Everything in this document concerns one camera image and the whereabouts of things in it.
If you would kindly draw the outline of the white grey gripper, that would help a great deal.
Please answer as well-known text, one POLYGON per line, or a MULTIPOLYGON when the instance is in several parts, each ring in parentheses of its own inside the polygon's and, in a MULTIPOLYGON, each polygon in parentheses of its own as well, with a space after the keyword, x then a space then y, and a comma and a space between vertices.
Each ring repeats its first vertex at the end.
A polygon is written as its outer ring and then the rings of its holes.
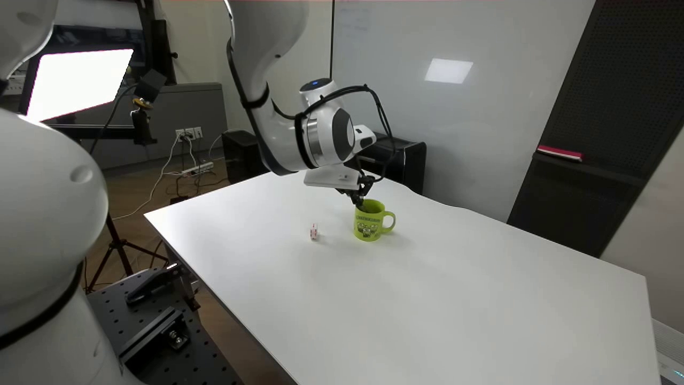
MULTIPOLYGON (((341 169, 310 169, 303 175, 306 186, 320 186, 320 188, 338 188, 338 190, 355 190, 359 186, 359 173, 349 166, 341 169)), ((368 177, 366 190, 359 190, 355 196, 355 207, 363 206, 363 198, 370 196, 372 188, 378 183, 378 177, 368 177)))

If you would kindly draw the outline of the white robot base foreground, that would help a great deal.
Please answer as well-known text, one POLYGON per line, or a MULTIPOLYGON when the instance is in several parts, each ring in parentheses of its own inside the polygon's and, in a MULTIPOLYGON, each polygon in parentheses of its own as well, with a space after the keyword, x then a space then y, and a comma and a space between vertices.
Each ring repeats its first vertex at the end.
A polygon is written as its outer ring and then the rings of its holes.
POLYGON ((108 213, 87 150, 0 108, 0 385, 144 385, 82 287, 108 213))

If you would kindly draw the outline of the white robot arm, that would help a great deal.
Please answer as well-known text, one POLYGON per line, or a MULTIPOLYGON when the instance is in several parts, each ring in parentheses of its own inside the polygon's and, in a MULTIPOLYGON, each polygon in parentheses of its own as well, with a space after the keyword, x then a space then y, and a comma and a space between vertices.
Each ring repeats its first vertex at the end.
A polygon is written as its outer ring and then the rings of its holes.
POLYGON ((376 143, 376 133, 353 118, 343 99, 368 85, 338 85, 331 77, 301 84, 298 108, 277 99, 277 63, 298 50, 310 22, 312 0, 223 0, 229 19, 227 62, 239 105, 274 175, 303 177, 306 186, 331 188, 359 206, 376 177, 355 159, 376 143))

